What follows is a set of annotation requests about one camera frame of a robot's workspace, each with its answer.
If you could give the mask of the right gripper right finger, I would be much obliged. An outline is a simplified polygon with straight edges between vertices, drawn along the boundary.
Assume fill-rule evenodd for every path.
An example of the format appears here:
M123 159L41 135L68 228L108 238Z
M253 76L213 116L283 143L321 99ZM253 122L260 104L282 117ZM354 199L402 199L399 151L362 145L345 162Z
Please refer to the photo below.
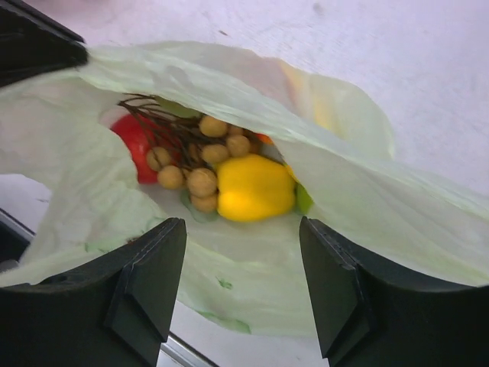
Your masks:
M331 366L486 366L488 289L444 281L302 218L300 249Z

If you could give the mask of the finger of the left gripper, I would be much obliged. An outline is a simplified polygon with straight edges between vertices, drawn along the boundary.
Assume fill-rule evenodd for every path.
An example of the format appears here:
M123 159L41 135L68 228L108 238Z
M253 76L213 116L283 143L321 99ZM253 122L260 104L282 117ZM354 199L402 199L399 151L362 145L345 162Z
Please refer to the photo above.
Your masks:
M23 1L1 1L1 85L81 67L89 59L75 32Z

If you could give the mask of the light green fruit bag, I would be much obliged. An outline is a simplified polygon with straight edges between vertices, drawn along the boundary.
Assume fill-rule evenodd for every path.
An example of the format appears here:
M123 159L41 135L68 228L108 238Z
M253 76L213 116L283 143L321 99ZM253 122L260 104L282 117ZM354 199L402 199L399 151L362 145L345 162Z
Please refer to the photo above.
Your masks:
M98 47L77 70L1 91L1 171L51 190L47 212L2 286L37 284L169 217L186 221L177 298L226 329L311 336L295 213L197 222L180 196L138 185L108 112L159 95L269 135L313 199L311 216L415 271L488 283L488 198L393 159L390 123L357 86L250 50L199 42Z

